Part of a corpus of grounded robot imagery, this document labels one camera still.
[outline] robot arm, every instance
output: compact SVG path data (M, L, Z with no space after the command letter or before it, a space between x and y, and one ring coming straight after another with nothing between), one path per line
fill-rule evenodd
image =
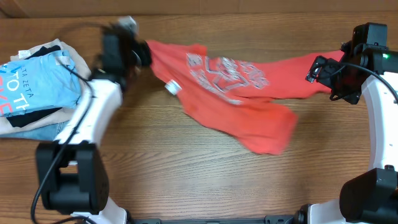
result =
M309 206L307 223L398 223L398 53L389 51L386 42L386 25L358 26L341 48L345 55L340 62L317 57L307 75L308 81L331 88L331 100L356 104L363 94L371 137L369 171L345 183L339 200Z
M109 198L109 180L99 148L114 112L121 106L123 92L134 78L136 67L149 66L146 43L135 41L136 22L131 17L104 28L102 69L94 69L67 127L52 143L40 143L36 151L37 170L43 205L61 214L89 217L97 224L125 224L128 212ZM60 161L55 162L57 154ZM60 168L77 165L76 174Z

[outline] folded clothes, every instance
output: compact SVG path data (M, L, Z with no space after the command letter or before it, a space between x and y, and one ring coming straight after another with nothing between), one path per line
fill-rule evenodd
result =
M29 131L21 131L11 134L0 134L0 138L21 138L39 141L53 141L55 137L57 137L57 134L59 134L67 124L68 121L64 121L58 124L50 124Z
M80 98L78 78L57 60L75 70L67 50L2 65L0 115L15 116L57 107L75 108Z
M274 99L308 98L330 93L320 83L305 81L315 57L339 60L340 51L310 54L273 63L208 58L206 47L147 42L151 68L177 94L186 114L207 128L234 136L256 153L280 154L297 122Z
M59 41L58 39L55 39L46 44L32 47L31 49L29 49L29 52L30 52L30 55L33 55L37 51L39 51L42 47L51 48L56 45L59 46L62 50L69 51L71 59L75 62L75 68L77 70L77 73L79 73L83 78L88 78L90 76L90 73L91 73L90 69L88 68L84 59L77 53L77 51L73 47L67 45L64 42ZM27 57L28 56L23 56L20 58L19 55L15 55L15 56L11 56L11 61L24 60ZM84 87L85 87L84 83L80 82L81 91L83 91ZM42 119L39 119L38 121L29 123L28 125L24 126L23 128L12 127L12 125L6 118L0 117L0 134L18 133L18 132L22 132L22 131L29 131L29 130L37 129L37 128L40 128L43 126L48 126L50 124L62 123L64 121L68 121L72 117L73 112L74 112L73 109L62 108L62 109L60 109ZM43 138L40 140L52 140L52 139Z
M31 56L25 58L25 60L33 58L33 57L39 57L39 56L44 56L46 54L49 54L51 52L61 50L61 47L56 45L50 48L42 47L40 48L39 51L36 53L32 54ZM23 115L16 115L16 116L11 116L7 117L7 120L10 122L12 127L24 127L32 122L38 121L56 111L58 111L61 108L53 108L53 109L47 109L47 110L40 110L40 111L35 111Z

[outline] black cable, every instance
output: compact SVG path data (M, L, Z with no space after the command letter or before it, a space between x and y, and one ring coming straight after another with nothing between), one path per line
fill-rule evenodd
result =
M368 72L370 75L372 75L375 78L377 78L380 82L382 82L387 87L387 89L392 93L393 97L395 98L396 102L398 103L398 94L397 94L396 90L385 79L383 79L383 77L381 77L376 72L374 72L372 70L369 70L367 68L361 67L359 65L355 65L353 63L339 62L339 64L340 65L346 65L346 66L354 67L354 68L357 68L357 69L362 70L364 72Z
M369 70L369 69L367 69L367 68L361 67L361 66L359 66L359 65L355 65L355 64L353 64L353 63L347 63L347 62L336 62L336 63L328 62L328 63L324 63L324 64L317 65L317 66L313 67L313 68L310 70L310 74L312 75L312 73L313 73L316 69L321 68L321 67L325 67L325 66L327 66L327 65L342 65L342 67L341 67L340 69L338 69L337 71L335 71L335 72L334 72L333 74L331 74L330 76L328 76L328 77L323 77L323 78L317 78L317 80L326 79L326 78L331 78L333 75L338 74L339 72L341 72L341 71L342 71L345 67L347 67L347 66L349 66L349 67L354 67L354 68L357 68L357 69L362 70L362 71L364 71L364 72L368 72L370 75L374 76L374 77L377 78L380 82L382 82L382 83L388 88L388 90L392 93L393 97L395 98L395 102L398 103L398 94L397 94L397 92L395 91L395 89L394 89L385 79L383 79L383 77L381 77L379 74L377 74L376 72L374 72L374 71L372 71L372 70ZM331 101L336 101L336 100L340 100L340 99L342 99L342 98L344 98L344 97L345 97L345 96L339 96L339 97L334 98L333 95L332 95L332 96L330 97L330 100L331 100Z
M76 72L74 72L72 69L68 68L66 65L64 65L61 61L59 61L58 58L56 58L56 60L58 61L58 63L63 66L66 70L68 70L70 73L76 75L81 81L83 81L87 87L90 89L90 99L87 105L87 108L85 110L85 112L82 114L80 120L77 122L76 126L73 128L72 132L70 133L68 139L61 145L60 150L58 151L57 155L55 156L54 160L52 161L49 170L47 171L47 173L45 174L42 183L40 184L39 188L36 191L35 197L33 199L32 202L32 206L30 208L30 219L32 220L33 223L35 224L39 224L36 220L35 217L35 211L36 211L36 205L37 205L37 201L39 200L40 194L43 191L43 187L44 185L47 183L47 180L49 179L49 175L50 173L55 169L55 167L57 165L59 165L60 162L60 158L63 156L64 151L66 150L68 143L72 140L72 138L74 137L74 135L77 133L78 128L80 127L80 124L83 122L84 117L87 115L88 110L90 109L91 105L93 104L93 99L95 98L94 96L94 89L93 87L91 87L91 85L87 82L87 79L81 77L79 74L77 74ZM83 218L86 219L86 217L72 217L72 218L76 218L73 220L82 220Z

